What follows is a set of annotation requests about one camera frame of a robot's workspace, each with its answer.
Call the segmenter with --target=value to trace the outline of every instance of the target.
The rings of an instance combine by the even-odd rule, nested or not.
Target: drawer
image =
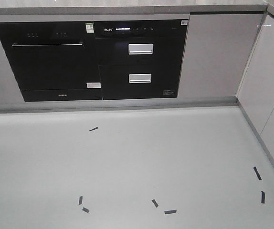
[[[21,91],[26,102],[102,99],[100,88]]]
[[[164,64],[182,61],[185,37],[96,39],[99,65]]]
[[[100,66],[104,100],[175,98],[180,65]]]

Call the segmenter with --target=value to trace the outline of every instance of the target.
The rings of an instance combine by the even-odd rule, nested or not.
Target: white label
[[[85,23],[87,33],[95,33],[93,23]]]
[[[101,88],[101,83],[86,83],[87,88]]]
[[[188,20],[181,20],[180,25],[188,25]]]

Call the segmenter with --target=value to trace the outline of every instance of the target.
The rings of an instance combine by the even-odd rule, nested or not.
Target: appliance
[[[95,21],[103,99],[177,97],[188,19]]]
[[[0,23],[25,101],[102,99],[92,22]]]

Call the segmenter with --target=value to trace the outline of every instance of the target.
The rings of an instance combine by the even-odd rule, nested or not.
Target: digital display
[[[130,30],[131,28],[116,28],[116,30]]]

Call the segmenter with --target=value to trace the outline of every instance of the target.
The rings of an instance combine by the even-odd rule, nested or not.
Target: label
[[[86,83],[87,88],[101,88],[101,83]]]
[[[93,23],[85,23],[87,33],[95,33]]]
[[[175,94],[175,90],[164,90],[162,92],[162,95],[164,95],[164,96],[174,95],[174,94]]]
[[[181,20],[180,25],[188,25],[188,20]]]

